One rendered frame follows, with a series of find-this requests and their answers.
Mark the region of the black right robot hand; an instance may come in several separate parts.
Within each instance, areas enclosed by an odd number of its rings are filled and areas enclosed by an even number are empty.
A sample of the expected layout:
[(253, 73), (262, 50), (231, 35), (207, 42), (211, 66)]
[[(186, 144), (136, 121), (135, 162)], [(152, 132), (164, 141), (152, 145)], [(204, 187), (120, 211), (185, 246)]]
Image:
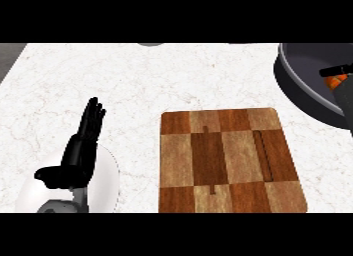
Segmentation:
[(343, 74), (352, 74), (352, 73), (353, 73), (353, 63), (338, 65), (338, 66), (334, 66), (334, 67), (330, 67), (330, 68), (324, 68), (324, 69), (319, 70), (319, 75), (322, 77), (343, 75)]

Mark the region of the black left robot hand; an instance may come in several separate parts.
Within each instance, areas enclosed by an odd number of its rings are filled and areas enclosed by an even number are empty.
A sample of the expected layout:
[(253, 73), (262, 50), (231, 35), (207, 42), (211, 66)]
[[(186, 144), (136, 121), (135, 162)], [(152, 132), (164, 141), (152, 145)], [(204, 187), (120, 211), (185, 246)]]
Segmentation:
[(98, 98), (89, 99), (77, 133), (71, 136), (61, 165), (40, 168), (34, 178), (49, 189), (76, 189), (87, 186), (93, 176), (98, 139), (107, 110)]

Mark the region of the orange squash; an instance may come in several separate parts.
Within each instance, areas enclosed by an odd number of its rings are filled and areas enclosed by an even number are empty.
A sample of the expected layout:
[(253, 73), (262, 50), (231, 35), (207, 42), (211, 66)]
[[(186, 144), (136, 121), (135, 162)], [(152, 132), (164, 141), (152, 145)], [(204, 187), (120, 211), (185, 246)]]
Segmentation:
[(328, 89), (334, 90), (346, 79), (347, 79), (346, 74), (328, 76), (325, 78), (325, 85), (327, 85)]

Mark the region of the dark grey pot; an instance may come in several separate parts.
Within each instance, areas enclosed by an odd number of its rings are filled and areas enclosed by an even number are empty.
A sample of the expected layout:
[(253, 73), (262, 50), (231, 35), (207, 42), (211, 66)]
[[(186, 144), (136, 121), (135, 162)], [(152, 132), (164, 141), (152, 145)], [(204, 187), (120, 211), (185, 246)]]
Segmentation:
[(353, 43), (281, 43), (274, 64), (278, 86), (296, 107), (319, 122), (347, 123), (319, 70), (353, 63)]

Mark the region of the checkered wooden cutting board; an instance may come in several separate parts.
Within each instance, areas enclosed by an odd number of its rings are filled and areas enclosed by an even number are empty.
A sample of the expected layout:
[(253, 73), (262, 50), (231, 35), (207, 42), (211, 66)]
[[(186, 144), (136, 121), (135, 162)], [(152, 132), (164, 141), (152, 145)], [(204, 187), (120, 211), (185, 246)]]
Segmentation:
[(158, 210), (307, 210), (275, 109), (161, 114)]

